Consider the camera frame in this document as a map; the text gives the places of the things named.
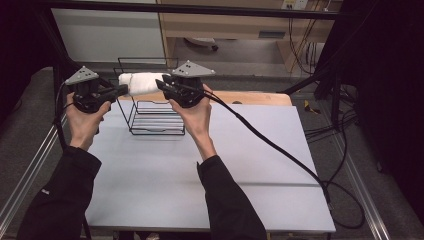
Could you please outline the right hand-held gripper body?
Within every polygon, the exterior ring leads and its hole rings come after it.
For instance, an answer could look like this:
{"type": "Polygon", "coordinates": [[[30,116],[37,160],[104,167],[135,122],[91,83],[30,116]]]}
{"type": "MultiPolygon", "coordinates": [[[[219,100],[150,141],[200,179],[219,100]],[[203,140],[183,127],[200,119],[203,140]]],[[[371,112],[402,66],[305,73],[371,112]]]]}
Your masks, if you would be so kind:
{"type": "Polygon", "coordinates": [[[204,97],[202,77],[213,76],[215,71],[187,60],[174,69],[171,76],[175,82],[169,85],[175,89],[175,95],[167,100],[175,100],[182,108],[196,106],[204,97]]]}

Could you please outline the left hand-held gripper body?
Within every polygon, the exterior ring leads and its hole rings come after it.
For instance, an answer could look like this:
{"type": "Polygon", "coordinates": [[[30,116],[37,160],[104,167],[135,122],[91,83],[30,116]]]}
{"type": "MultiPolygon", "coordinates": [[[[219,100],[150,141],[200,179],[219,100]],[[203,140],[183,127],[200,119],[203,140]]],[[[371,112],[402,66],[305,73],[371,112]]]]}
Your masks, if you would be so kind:
{"type": "Polygon", "coordinates": [[[65,81],[65,85],[74,92],[73,103],[84,113],[95,113],[106,102],[115,102],[117,88],[103,83],[99,75],[82,66],[65,81]]]}

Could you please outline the white towel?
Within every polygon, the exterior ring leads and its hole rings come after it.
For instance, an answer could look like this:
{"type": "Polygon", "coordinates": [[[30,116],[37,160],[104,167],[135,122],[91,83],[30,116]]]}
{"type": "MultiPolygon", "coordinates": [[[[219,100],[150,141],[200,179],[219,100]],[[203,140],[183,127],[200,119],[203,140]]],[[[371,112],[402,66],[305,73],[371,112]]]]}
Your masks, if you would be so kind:
{"type": "Polygon", "coordinates": [[[129,96],[139,96],[159,92],[156,81],[163,81],[164,76],[154,72],[122,73],[118,80],[120,85],[128,86],[129,96]]]}

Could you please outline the black wire rack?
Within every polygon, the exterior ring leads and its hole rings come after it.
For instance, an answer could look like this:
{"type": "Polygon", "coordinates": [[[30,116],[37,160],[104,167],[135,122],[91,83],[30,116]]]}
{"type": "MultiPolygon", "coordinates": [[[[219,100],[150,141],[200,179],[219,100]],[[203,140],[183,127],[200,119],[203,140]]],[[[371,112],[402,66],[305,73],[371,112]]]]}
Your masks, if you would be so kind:
{"type": "MultiPolygon", "coordinates": [[[[177,58],[119,57],[115,76],[139,72],[169,73],[178,66],[177,58]]],[[[132,135],[184,135],[181,117],[172,110],[161,91],[136,96],[122,96],[117,100],[121,113],[132,135]]]]}

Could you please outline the person's right hand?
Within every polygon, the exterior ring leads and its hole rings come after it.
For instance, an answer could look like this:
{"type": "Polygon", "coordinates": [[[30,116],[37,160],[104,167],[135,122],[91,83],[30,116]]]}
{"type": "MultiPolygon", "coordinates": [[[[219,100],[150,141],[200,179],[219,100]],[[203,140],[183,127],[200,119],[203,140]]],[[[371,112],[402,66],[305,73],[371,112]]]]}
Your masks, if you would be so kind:
{"type": "Polygon", "coordinates": [[[200,102],[191,108],[182,108],[175,100],[169,100],[172,109],[180,115],[186,129],[192,137],[209,134],[209,124],[212,106],[210,99],[203,97],[200,102]]]}

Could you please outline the grey chair base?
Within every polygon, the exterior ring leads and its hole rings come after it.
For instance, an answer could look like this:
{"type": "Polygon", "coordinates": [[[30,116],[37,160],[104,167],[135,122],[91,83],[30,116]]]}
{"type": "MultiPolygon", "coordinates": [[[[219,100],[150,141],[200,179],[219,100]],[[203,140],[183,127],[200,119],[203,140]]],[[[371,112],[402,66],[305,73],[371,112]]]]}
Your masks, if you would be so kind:
{"type": "Polygon", "coordinates": [[[186,41],[198,46],[207,47],[212,51],[217,51],[219,49],[213,38],[186,38],[186,41]]]}

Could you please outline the white panel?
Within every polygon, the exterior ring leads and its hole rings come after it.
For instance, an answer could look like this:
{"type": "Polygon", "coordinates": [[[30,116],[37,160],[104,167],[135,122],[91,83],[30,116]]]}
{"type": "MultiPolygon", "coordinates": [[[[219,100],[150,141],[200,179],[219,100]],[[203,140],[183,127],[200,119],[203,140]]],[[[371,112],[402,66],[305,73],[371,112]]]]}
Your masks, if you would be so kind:
{"type": "Polygon", "coordinates": [[[69,56],[78,62],[115,62],[119,57],[163,57],[155,13],[53,9],[69,56]]]}

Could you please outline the tan wooden board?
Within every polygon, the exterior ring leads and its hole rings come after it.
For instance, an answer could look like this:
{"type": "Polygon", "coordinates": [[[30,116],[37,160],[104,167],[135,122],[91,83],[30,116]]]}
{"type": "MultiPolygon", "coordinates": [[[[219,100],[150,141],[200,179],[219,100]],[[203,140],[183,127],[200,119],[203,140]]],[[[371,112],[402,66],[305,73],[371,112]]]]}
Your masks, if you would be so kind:
{"type": "MultiPolygon", "coordinates": [[[[241,102],[248,105],[276,105],[276,106],[291,106],[292,101],[286,94],[265,93],[255,91],[215,91],[214,94],[227,104],[241,102]]],[[[165,102],[166,99],[162,93],[151,93],[139,95],[135,97],[122,96],[120,100],[135,100],[135,101],[153,101],[165,102]]]]}

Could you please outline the light wooden desk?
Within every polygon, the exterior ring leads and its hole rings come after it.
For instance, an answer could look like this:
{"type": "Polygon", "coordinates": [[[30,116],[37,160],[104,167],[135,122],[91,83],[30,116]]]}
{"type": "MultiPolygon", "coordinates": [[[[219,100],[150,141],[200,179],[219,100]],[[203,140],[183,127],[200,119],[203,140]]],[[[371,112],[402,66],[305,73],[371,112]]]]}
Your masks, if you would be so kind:
{"type": "MultiPolygon", "coordinates": [[[[282,9],[283,0],[156,0],[159,4],[203,5],[282,9]]],[[[304,10],[338,12],[343,0],[308,0],[304,10]]],[[[198,15],[161,13],[159,15],[165,49],[173,52],[177,38],[265,39],[274,41],[284,60],[286,70],[299,68],[305,46],[324,43],[333,22],[331,20],[286,19],[248,16],[198,15]]]]}

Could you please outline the black curtain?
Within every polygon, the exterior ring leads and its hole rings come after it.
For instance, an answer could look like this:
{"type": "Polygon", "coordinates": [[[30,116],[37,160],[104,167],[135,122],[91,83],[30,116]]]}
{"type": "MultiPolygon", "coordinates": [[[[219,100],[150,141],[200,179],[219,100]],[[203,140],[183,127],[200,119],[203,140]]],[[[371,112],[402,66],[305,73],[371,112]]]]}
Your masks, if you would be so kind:
{"type": "Polygon", "coordinates": [[[375,157],[424,225],[424,0],[343,0],[319,59],[338,49],[341,80],[359,92],[357,109],[375,157]]]}
{"type": "Polygon", "coordinates": [[[37,0],[0,0],[0,125],[39,70],[61,64],[65,76],[72,67],[60,60],[38,21],[37,0]]]}

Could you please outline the black slanted stand strut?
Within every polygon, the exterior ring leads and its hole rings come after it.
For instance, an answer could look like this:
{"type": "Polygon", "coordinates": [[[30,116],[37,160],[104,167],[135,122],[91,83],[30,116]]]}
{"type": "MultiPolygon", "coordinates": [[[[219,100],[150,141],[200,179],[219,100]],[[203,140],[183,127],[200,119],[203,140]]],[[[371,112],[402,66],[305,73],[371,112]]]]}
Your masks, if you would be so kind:
{"type": "Polygon", "coordinates": [[[295,92],[305,88],[306,86],[317,82],[320,87],[324,87],[326,84],[331,82],[331,78],[333,77],[333,74],[330,70],[322,70],[318,71],[317,73],[314,73],[312,76],[300,81],[297,84],[292,85],[291,87],[282,90],[281,94],[291,95],[295,92]]]}

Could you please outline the yellow black tape piece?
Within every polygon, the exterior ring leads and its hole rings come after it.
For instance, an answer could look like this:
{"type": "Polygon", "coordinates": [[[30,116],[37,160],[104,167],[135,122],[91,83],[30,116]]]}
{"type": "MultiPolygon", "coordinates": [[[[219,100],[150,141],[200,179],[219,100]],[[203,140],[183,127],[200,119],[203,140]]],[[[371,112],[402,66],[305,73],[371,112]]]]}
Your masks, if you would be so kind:
{"type": "Polygon", "coordinates": [[[314,109],[314,108],[311,107],[308,100],[304,100],[304,110],[306,112],[311,112],[311,113],[314,113],[314,114],[321,114],[321,111],[319,109],[314,109]]]}

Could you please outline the black metal frame bar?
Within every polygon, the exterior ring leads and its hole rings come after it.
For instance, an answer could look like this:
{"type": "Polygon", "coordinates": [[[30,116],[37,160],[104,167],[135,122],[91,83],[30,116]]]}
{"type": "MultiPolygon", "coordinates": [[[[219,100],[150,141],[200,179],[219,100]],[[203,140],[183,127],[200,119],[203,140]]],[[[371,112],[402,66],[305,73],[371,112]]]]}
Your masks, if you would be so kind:
{"type": "Polygon", "coordinates": [[[352,12],[318,12],[318,11],[306,11],[306,10],[278,10],[278,9],[263,9],[263,8],[255,9],[255,8],[246,8],[246,7],[74,1],[74,0],[35,0],[35,2],[38,5],[46,7],[46,8],[73,9],[73,10],[248,16],[248,17],[267,17],[267,18],[346,20],[346,21],[356,20],[359,18],[358,14],[354,14],[352,12]]]}

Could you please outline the aluminium rail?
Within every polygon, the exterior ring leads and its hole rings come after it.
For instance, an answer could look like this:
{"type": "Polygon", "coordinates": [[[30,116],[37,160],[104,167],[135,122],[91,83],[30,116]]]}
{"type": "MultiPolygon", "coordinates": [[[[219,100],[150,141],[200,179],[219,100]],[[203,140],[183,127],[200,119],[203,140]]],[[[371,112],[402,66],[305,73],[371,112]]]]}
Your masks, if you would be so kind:
{"type": "Polygon", "coordinates": [[[0,210],[0,235],[4,235],[7,231],[58,136],[56,125],[53,124],[7,202],[0,210]]]}
{"type": "Polygon", "coordinates": [[[357,170],[353,158],[351,157],[345,141],[341,135],[333,137],[334,143],[341,156],[345,159],[344,168],[353,187],[355,195],[364,209],[367,224],[375,240],[390,240],[390,234],[383,219],[373,201],[373,198],[365,185],[359,171],[357,170]]]}

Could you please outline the white wall socket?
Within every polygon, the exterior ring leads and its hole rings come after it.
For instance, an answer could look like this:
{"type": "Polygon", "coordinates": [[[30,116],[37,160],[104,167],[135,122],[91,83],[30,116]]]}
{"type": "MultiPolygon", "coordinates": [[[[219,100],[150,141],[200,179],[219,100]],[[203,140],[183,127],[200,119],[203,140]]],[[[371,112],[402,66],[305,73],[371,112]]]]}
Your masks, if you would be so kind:
{"type": "Polygon", "coordinates": [[[308,4],[308,0],[283,0],[282,9],[287,10],[304,10],[308,4]]]}

